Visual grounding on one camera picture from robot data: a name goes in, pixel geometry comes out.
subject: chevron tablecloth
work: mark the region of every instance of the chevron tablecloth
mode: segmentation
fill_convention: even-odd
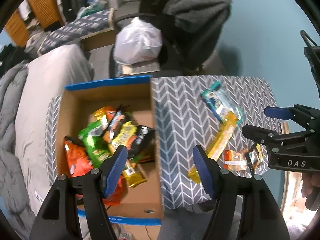
[[[188,207],[209,200],[201,184],[188,177],[192,168],[192,149],[195,145],[206,148],[217,133],[220,123],[201,100],[200,94],[216,80],[245,113],[244,122],[236,129],[226,149],[241,150],[252,145],[241,134],[244,124],[256,125],[281,132],[277,119],[265,117],[266,106],[276,106],[269,84],[264,79],[231,76],[185,76],[152,78],[152,94],[156,116],[156,130],[160,143],[161,188],[165,208]],[[49,184],[57,178],[55,134],[61,96],[49,104],[45,151]],[[264,162],[256,173],[268,170],[268,155],[263,148]],[[249,177],[249,170],[240,176]]]

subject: white bedsheet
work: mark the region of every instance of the white bedsheet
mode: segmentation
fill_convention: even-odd
[[[48,105],[69,84],[92,81],[92,68],[78,45],[65,45],[29,63],[29,75],[19,104],[16,148],[31,209],[37,215],[50,189],[44,151]]]

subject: green chip bag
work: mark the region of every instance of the green chip bag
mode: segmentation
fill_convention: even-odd
[[[89,123],[78,134],[87,149],[87,153],[92,160],[92,166],[99,168],[106,158],[112,156],[108,149],[108,144],[100,136],[105,129],[101,120]]]

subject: human hand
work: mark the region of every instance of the human hand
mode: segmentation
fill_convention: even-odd
[[[310,195],[313,187],[320,187],[320,172],[317,173],[302,173],[302,197]]]

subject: blue gripper pad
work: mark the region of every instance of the blue gripper pad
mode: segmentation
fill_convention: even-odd
[[[282,120],[290,120],[293,118],[293,114],[291,113],[289,108],[267,106],[264,109],[264,114],[266,117],[282,119]]]
[[[192,156],[193,156],[193,162],[195,163],[196,169],[198,170],[198,174],[199,174],[201,183],[203,185],[204,191],[211,198],[213,198],[213,195],[214,195],[213,180],[208,170],[208,167],[205,164],[197,146],[193,148]]]
[[[104,190],[104,195],[108,198],[116,190],[119,178],[121,176],[122,170],[125,166],[128,157],[128,150],[126,147],[122,147],[120,154],[118,155],[115,163],[113,164],[106,182],[106,188]]]

